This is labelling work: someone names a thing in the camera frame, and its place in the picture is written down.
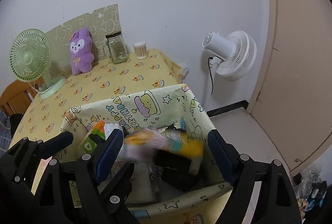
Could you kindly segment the glass jar with brown lid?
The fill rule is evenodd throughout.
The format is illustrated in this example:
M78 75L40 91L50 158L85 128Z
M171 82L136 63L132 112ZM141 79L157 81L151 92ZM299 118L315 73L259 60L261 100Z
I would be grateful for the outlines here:
M116 31L105 36L110 56L114 64L123 63L128 59L126 45L121 31Z

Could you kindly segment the white standing fan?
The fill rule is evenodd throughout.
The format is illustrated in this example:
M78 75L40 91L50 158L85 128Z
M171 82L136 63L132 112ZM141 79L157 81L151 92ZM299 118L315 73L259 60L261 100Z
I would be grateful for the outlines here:
M209 53L207 59L208 78L203 107L208 108L213 94L224 93L224 89L215 84L223 81L227 89L234 88L253 67L257 57L257 45L254 39L242 30L236 30L226 37L209 32L202 41Z

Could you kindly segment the green desk fan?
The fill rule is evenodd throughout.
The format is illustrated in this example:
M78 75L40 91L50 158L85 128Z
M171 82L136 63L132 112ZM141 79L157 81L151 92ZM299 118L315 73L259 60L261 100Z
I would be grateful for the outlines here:
M31 28L24 30L14 40L9 55L13 74L22 82L44 81L38 91L42 99L55 95L66 83L63 76L51 77L48 69L51 63L50 41L45 33Z

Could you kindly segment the green orange tissue packet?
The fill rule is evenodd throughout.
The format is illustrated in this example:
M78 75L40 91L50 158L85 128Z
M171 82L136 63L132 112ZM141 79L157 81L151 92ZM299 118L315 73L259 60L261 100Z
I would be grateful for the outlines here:
M98 144L101 144L106 140L104 126L104 121L101 121L88 131L78 146L79 154L92 154Z

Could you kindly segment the blue plaid bedding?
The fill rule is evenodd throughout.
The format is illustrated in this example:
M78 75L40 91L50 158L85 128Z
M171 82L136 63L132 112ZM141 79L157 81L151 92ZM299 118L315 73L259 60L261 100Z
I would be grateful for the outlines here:
M1 111L0 113L0 157L7 152L10 147L12 136L11 136L11 125L10 119L7 115Z

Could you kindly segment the wooden chair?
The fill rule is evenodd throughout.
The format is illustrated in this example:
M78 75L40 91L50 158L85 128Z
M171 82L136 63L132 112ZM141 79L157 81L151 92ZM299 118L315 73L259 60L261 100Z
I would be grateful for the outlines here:
M32 84L16 80L9 84L1 95L1 111L7 116L24 114L32 104L37 93L37 86L44 84L42 78Z

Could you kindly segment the beige door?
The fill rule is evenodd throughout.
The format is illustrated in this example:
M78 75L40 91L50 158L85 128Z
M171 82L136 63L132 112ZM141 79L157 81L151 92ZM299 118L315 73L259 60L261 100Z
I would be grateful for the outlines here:
M331 146L331 2L269 1L265 54L248 112L295 175Z

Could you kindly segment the purple plush bunny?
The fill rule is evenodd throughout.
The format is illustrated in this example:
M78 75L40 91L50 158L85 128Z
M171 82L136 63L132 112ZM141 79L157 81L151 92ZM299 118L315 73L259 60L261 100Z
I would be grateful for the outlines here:
M95 57L92 54L92 38L88 28L82 28L74 33L70 39L69 49L73 75L91 71Z

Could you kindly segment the cartoon-print storage basket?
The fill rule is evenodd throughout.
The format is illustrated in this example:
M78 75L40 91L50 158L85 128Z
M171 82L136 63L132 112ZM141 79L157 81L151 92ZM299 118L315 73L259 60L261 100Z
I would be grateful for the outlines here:
M181 129L192 140L206 144L214 125L190 88L185 84L115 96L72 107L64 116L62 131L74 135L73 143L56 154L61 162L74 161L95 147L81 143L99 122L117 123L125 134L144 127ZM144 223L211 223L221 214L232 187L205 146L197 175L176 172L170 180L162 169L138 164L132 177L127 205Z

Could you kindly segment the cotton swab container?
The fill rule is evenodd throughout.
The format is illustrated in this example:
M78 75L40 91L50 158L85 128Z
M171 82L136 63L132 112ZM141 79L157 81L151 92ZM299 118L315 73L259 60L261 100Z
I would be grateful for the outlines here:
M134 43L133 48L137 59L142 60L148 57L148 49L145 41Z

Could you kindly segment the black cloth on chair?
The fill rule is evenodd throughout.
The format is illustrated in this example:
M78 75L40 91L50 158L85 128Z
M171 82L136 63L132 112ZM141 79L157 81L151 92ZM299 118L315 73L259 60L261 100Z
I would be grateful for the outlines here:
M23 114L21 113L15 113L10 116L10 125L11 125L11 131L15 132L18 125L20 124Z

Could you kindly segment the white tissue pack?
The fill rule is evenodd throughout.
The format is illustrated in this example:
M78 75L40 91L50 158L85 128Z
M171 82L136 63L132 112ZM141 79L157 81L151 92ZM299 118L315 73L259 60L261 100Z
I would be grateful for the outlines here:
M104 124L104 134L105 134L105 140L107 140L113 131L120 131L122 138L124 137L123 128L118 123L105 123Z

